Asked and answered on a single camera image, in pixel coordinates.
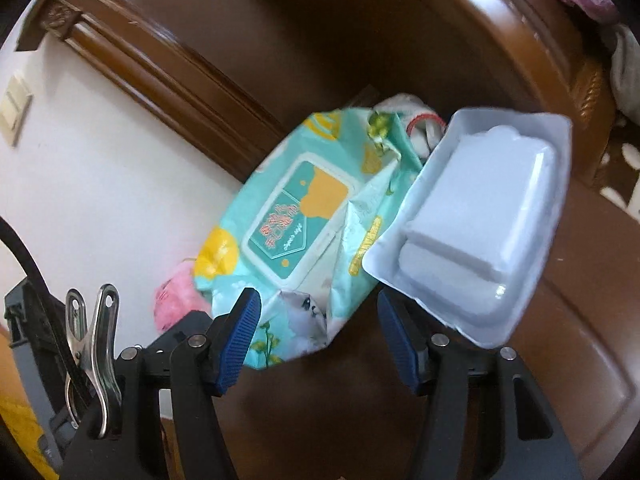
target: metal clip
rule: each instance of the metal clip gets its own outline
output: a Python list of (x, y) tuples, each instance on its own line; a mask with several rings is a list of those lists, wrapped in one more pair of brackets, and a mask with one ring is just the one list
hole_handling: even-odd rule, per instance
[[(100, 401), (102, 423), (98, 438), (120, 428), (122, 394), (113, 371), (113, 341), (119, 304), (116, 288), (113, 285), (101, 286), (95, 302), (94, 317), (91, 326), (87, 328), (86, 305), (82, 295), (74, 288), (66, 294), (66, 340), (76, 364), (89, 377)], [(65, 401), (73, 423), (79, 425), (80, 417), (68, 375)]]

